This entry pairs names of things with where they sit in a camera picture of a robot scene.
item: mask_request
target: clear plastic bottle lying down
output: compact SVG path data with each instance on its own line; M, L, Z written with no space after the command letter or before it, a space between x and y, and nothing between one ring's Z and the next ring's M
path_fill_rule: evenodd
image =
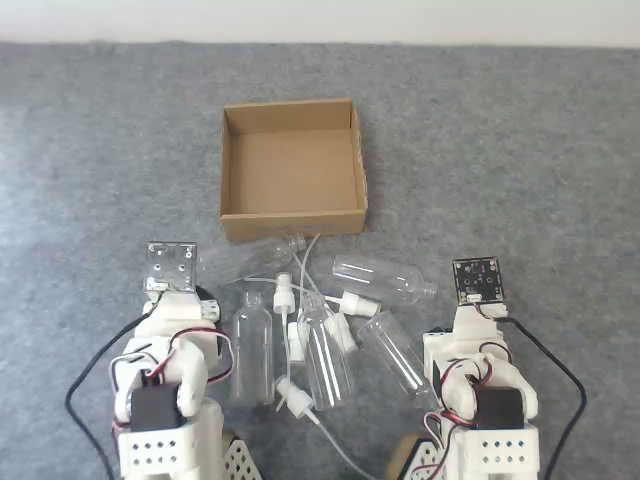
M204 286L214 287L250 275L275 273L291 261L294 253L304 248L303 235L267 237L255 242L199 248L199 281Z
M322 297L305 293L298 333L316 410L344 405L354 395L349 365L339 331L329 332L327 311Z
M358 331L364 349L375 354L391 370L416 408L430 410L437 400L423 375L423 363L411 344L411 339L391 312L382 312Z
M330 277L345 290L380 300L386 307L413 305L422 298L435 297L438 291L417 268L373 257L319 257L311 267L312 274Z
M244 306L233 317L231 343L235 368L231 402L256 406L273 402L273 326L259 292L245 293Z

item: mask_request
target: gray carpet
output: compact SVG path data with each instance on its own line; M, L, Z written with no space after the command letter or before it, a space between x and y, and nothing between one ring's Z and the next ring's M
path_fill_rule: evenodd
M370 213L366 233L321 239L318 252L411 262L436 280L435 304L399 312L416 339L452 320L450 260L498 255L512 313L590 393L554 478L637 476L637 51L5 44L0 478L103 478L63 411L64 393L139 313L146 240L221 240L221 107L331 97L352 97L362 117ZM228 322L240 289L218 295ZM577 392L505 328L539 393L546 464ZM76 405L115 465L106 365ZM420 415L366 352L354 370L357 402L323 418L381 475L399 438L420 430ZM212 394L224 400L226 388ZM224 410L266 479L353 478L309 422Z

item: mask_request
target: plastic bottle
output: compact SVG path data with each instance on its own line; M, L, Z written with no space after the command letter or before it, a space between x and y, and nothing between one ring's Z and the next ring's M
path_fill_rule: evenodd
M231 402L268 405L273 402L273 326L259 292L245 293L244 306L233 317L231 334L235 368Z
M416 408L433 409L437 400L423 375L423 364L411 339L391 312L382 312L358 330L365 350L374 353L393 372Z
M377 258L335 255L312 262L313 273L330 277L344 290L380 300L384 306L413 305L433 298L437 287L411 266Z
M354 395L349 366L339 330L329 331L330 312L322 297L305 293L298 334L304 349L307 378L316 410L344 405Z
M275 273L305 248L303 235L267 237L255 242L201 248L198 274L206 286L224 285L249 275Z

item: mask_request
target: black cable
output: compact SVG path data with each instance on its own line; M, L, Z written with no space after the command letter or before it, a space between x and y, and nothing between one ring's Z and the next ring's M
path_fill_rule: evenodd
M482 353L482 349L488 345L492 345L494 347L498 347L501 348L502 350L504 350L504 352L507 354L507 359L509 360L509 363L513 363L513 355L511 354L511 350L509 350L507 347L505 347L504 345L499 344L498 342L484 342L481 343L480 346L478 347L478 352Z
M524 325L522 325L517 319L513 317L501 317L501 318L496 318L495 321L501 322L501 323L511 323L518 330L520 330L520 332L525 337L531 340L533 344L536 347L538 347L538 349L542 353L544 353L553 363L556 364L558 368L560 368L560 370L562 370L565 373L565 375L567 375L567 377L571 379L571 381L576 385L576 387L578 387L578 391L580 392L580 405L578 406L578 409L576 410L576 412L573 414L573 417L571 417L571 420L569 420L569 423L567 423L567 426L564 428L562 435L560 436L560 440L558 440L558 444L556 445L556 448L553 451L553 454L551 455L551 459L549 460L549 464L547 465L547 470L544 473L544 480L550 480L551 474L553 473L553 469L556 466L556 463L558 462L560 453L565 443L567 442L567 439L569 438L569 435L571 434L573 427L576 426L585 408L587 408L587 391L585 390L584 385L582 385L582 382L578 380L578 378L573 374L573 372L569 370L569 368L564 363L562 363L558 359L558 357L556 357L553 353L551 353L549 349L545 347L542 344L542 342L540 342L540 340L538 340L529 330L527 330L524 327Z
M215 298L209 290L201 285L196 285L196 295L200 300L214 300Z
M100 460L102 460L102 464L104 465L104 469L109 480L115 480L115 477L113 476L113 470L111 469L111 464L109 463L109 457L107 457L107 454L104 452L104 449L100 445L100 442L98 442L98 439L94 437L94 435L91 433L91 430L89 430L89 427L85 425L85 423L76 413L73 405L71 405L71 399L73 398L73 394L76 392L76 390L80 387L80 385L82 385L82 382L86 380L93 367L96 365L96 363L98 363L98 360L100 360L102 355L104 355L107 350L109 350L113 346L114 343L120 340L131 330L136 328L140 324L140 322L148 318L156 309L158 302L160 302L160 298L162 298L162 294L160 294L156 304L153 306L153 308L151 308L151 310L125 325L118 333L116 333L116 335L111 340L109 340L102 348L100 348L100 350L98 350L98 352L91 358L91 360L89 360L87 366L84 367L84 370L80 372L78 378L76 378L75 381L71 384L64 399L64 408L67 410L67 413L69 413L69 416L71 417L73 422L78 426L80 430L82 430L82 433L84 433L85 437L87 437L87 439L91 442L91 445L93 445L93 448L96 450L96 452L98 452L98 456L100 457Z

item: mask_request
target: open cardboard box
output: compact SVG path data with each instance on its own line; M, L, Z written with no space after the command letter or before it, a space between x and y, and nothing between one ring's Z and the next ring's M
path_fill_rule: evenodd
M351 100L225 107L220 221L229 240L359 233L366 211Z

